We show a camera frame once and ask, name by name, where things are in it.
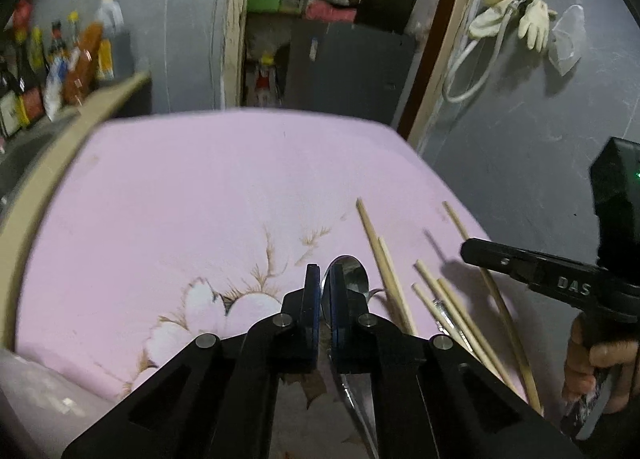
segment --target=white cable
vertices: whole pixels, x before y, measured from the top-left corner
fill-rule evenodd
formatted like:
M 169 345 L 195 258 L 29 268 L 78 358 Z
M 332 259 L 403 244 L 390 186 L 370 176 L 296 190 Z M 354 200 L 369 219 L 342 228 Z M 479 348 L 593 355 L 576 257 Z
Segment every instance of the white cable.
M 509 23 L 509 21 L 511 20 L 511 16 L 517 9 L 518 9 L 517 6 L 511 6 L 511 5 L 507 8 L 507 12 L 504 14 L 504 17 L 502 18 L 502 22 L 500 24 L 500 30 L 498 30 L 498 35 L 495 38 L 494 54 L 492 54 L 491 60 L 489 61 L 489 64 L 484 70 L 484 73 L 480 77 L 480 80 L 478 80 L 478 82 L 476 82 L 476 84 L 473 87 L 471 87 L 471 89 L 468 89 L 467 91 L 465 91 L 464 93 L 458 96 L 451 96 L 449 94 L 451 93 L 451 86 L 453 85 L 453 81 L 456 77 L 456 71 L 458 71 L 462 63 L 465 61 L 465 59 L 478 45 L 478 41 L 472 40 L 469 43 L 469 45 L 466 46 L 465 51 L 463 51 L 462 54 L 458 57 L 458 59 L 453 63 L 453 65 L 447 72 L 446 78 L 444 79 L 443 94 L 447 102 L 450 102 L 452 104 L 463 102 L 464 100 L 476 94 L 480 90 L 480 87 L 482 87 L 484 83 L 486 83 L 486 80 L 489 78 L 489 73 L 491 73 L 491 70 L 494 68 L 495 60 L 498 58 L 498 53 L 500 52 L 500 48 L 502 47 L 502 40 L 504 39 L 504 32 L 507 30 L 507 24 Z

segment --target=pink tablecloth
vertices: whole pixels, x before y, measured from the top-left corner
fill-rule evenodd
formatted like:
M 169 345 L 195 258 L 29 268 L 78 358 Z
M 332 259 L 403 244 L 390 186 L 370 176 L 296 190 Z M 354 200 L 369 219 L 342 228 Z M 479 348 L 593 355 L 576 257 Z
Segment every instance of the pink tablecloth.
M 485 234 L 417 154 L 379 124 L 259 110 L 98 129 L 34 243 L 17 351 L 115 399 L 198 333 L 232 336 L 279 311 L 309 262 L 324 271 L 354 255 L 380 287 L 357 197 L 386 239 L 420 335 L 437 329 L 411 289 L 418 258 L 454 283 L 513 371 L 442 201 L 471 235 Z M 370 308 L 386 315 L 377 299 Z

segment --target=spoon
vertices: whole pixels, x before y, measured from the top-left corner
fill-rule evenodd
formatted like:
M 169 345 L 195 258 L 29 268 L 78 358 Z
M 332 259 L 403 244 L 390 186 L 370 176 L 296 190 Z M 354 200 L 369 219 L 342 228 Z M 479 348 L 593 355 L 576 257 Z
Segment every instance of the spoon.
M 347 289 L 361 293 L 369 300 L 377 293 L 384 291 L 382 288 L 372 289 L 369 291 L 369 279 L 364 266 L 355 257 L 350 255 L 342 255 L 332 262 L 327 268 L 322 279 L 322 298 L 321 309 L 322 317 L 325 324 L 330 327 L 330 308 L 329 308 L 329 288 L 324 286 L 329 269 L 335 264 L 342 267 L 344 274 L 344 283 Z M 360 432 L 360 436 L 364 442 L 369 456 L 372 459 L 379 459 L 378 445 L 376 438 L 376 426 L 373 412 L 373 401 L 371 397 L 371 381 L 369 375 L 344 375 L 338 374 L 331 361 L 331 350 L 328 349 L 329 363 L 335 385 L 338 393 L 342 398 L 342 402 L 351 414 L 351 418 L 356 423 L 356 427 Z

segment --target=white glove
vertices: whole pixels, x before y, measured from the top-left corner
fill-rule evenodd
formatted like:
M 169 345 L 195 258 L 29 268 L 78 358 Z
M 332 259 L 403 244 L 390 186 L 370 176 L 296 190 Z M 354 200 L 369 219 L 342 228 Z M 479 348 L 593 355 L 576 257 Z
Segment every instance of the white glove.
M 496 36 L 507 8 L 514 0 L 489 0 L 492 3 L 488 10 L 478 15 L 469 25 L 469 37 L 473 39 Z
M 545 1 L 533 0 L 520 19 L 518 38 L 524 38 L 527 35 L 527 48 L 535 47 L 536 51 L 542 51 L 546 48 L 549 38 L 549 16 L 555 16 L 555 14 L 548 9 Z

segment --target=wooden chopstick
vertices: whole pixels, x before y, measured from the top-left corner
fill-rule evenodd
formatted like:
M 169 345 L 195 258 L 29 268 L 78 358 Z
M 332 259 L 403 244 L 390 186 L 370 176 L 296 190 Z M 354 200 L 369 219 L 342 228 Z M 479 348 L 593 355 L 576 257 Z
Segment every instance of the wooden chopstick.
M 396 269 L 394 267 L 394 261 L 391 258 L 391 253 L 389 253 L 389 248 L 386 246 L 385 240 L 382 237 L 378 237 L 378 242 L 380 243 L 380 248 L 382 249 L 382 253 L 386 260 L 386 265 L 388 265 L 389 272 L 391 273 L 391 278 L 393 281 L 393 292 L 392 296 L 398 305 L 399 312 L 402 316 L 402 322 L 404 323 L 404 327 L 407 330 L 408 334 L 413 336 L 418 336 L 418 330 L 415 326 L 414 317 L 411 314 L 411 308 L 406 301 L 406 297 L 404 296 L 404 291 L 402 290 L 402 285 L 400 284 L 400 280 L 398 279 L 398 274 L 396 273 Z
M 450 283 L 447 282 L 446 279 L 438 279 L 438 284 L 443 288 L 444 292 L 449 297 L 450 301 L 457 308 L 458 313 L 460 313 L 460 316 L 465 321 L 466 325 L 471 330 L 473 335 L 476 337 L 476 340 L 478 340 L 478 343 L 481 345 L 482 350 L 484 350 L 487 357 L 491 360 L 491 363 L 500 373 L 500 376 L 502 376 L 502 379 L 505 385 L 507 385 L 508 388 L 510 388 L 513 392 L 517 394 L 518 391 L 516 390 L 516 386 L 513 383 L 513 380 L 511 379 L 511 375 L 509 374 L 504 364 L 502 363 L 502 360 L 500 360 L 500 358 L 494 351 L 494 348 L 491 347 L 491 344 L 484 337 L 484 334 L 482 334 L 482 331 L 480 330 L 478 325 L 476 325 L 476 322 L 474 322 L 473 318 L 471 318 L 471 316 L 468 314 L 468 312 L 462 305 L 462 302 L 460 302 L 458 295 L 456 295 L 455 291 L 453 291 L 453 288 L 451 287 Z
M 408 327 L 404 327 L 404 316 L 402 316 L 400 306 L 397 304 L 396 298 L 398 297 L 398 295 L 396 294 L 396 289 L 394 287 L 394 277 L 391 273 L 391 269 L 389 268 L 388 263 L 386 262 L 385 254 L 382 251 L 380 241 L 378 240 L 376 231 L 373 228 L 373 224 L 371 224 L 371 219 L 369 219 L 367 209 L 364 208 L 364 203 L 361 197 L 358 197 L 358 199 L 356 200 L 356 208 L 358 210 L 358 214 L 360 214 L 360 219 L 362 220 L 364 231 L 367 234 L 367 239 L 369 239 L 369 245 L 371 246 L 371 251 L 373 251 L 373 257 L 376 260 L 376 265 L 378 266 L 378 271 L 380 272 L 380 277 L 382 278 L 382 284 L 384 285 L 387 292 L 386 299 L 391 319 L 395 322 L 396 325 L 404 328 L 404 331 L 409 332 L 410 329 Z
M 429 310 L 431 315 L 440 323 L 440 325 L 442 325 L 445 329 L 447 329 L 447 331 L 449 331 L 449 335 L 453 338 L 453 340 L 455 340 L 458 345 L 466 349 L 466 344 L 462 340 L 462 338 L 460 338 L 460 334 L 458 334 L 456 328 L 451 327 L 451 324 L 447 321 L 446 318 L 443 317 L 440 311 L 438 311 L 438 308 L 433 305 L 433 301 L 427 296 L 423 289 L 417 283 L 414 283 L 412 285 L 412 288 L 414 289 L 415 294 L 418 295 L 422 303 L 425 305 L 425 307 Z
M 466 231 L 465 226 L 460 221 L 458 214 L 456 214 L 455 210 L 453 210 L 453 207 L 451 207 L 451 205 L 449 205 L 447 201 L 444 201 L 442 204 L 449 214 L 449 217 L 451 217 L 453 224 L 455 224 L 456 228 L 458 228 L 458 232 L 460 232 L 460 235 L 466 241 L 469 238 L 469 233 Z M 516 363 L 518 364 L 518 369 L 520 370 L 520 376 L 522 377 L 522 381 L 524 383 L 524 389 L 527 393 L 529 404 L 537 413 L 542 414 L 542 406 L 540 405 L 538 389 L 536 388 L 536 382 L 533 378 L 531 365 L 529 364 L 529 359 L 527 359 L 527 354 L 524 350 L 524 347 L 522 346 L 522 341 L 520 340 L 518 331 L 515 327 L 515 324 L 513 323 L 511 313 L 509 313 L 507 305 L 504 303 L 504 299 L 500 294 L 500 290 L 498 289 L 498 285 L 495 283 L 494 277 L 492 277 L 489 271 L 484 269 L 484 267 L 481 267 L 479 269 L 480 274 L 484 279 L 486 288 L 489 290 L 489 294 L 498 306 L 500 319 L 502 320 L 502 324 L 507 331 L 511 349 L 513 350 L 513 354 L 516 357 Z
M 431 291 L 433 292 L 433 296 L 443 301 L 444 305 L 447 308 L 447 311 L 449 311 L 450 317 L 453 319 L 453 322 L 456 325 L 458 325 L 458 327 L 464 334 L 466 340 L 469 342 L 469 345 L 473 349 L 474 354 L 478 358 L 478 361 L 481 362 L 482 365 L 484 365 L 492 373 L 494 373 L 494 376 L 496 376 L 498 379 L 502 379 L 501 374 L 498 372 L 498 369 L 495 367 L 495 364 L 489 359 L 489 356 L 487 356 L 486 352 L 484 352 L 484 349 L 482 349 L 482 346 L 479 344 L 478 338 L 476 338 L 476 335 L 474 334 L 474 332 L 466 324 L 466 322 L 458 312 L 458 308 L 450 300 L 449 295 L 447 295 L 447 293 L 445 292 L 443 287 L 440 285 L 440 283 L 437 280 L 435 280 L 433 275 L 431 275 L 431 272 L 427 269 L 427 267 L 424 265 L 424 263 L 421 260 L 418 259 L 418 261 L 415 262 L 415 267 L 418 270 L 418 272 L 421 274 L 422 278 L 427 283 L 427 285 L 431 288 Z

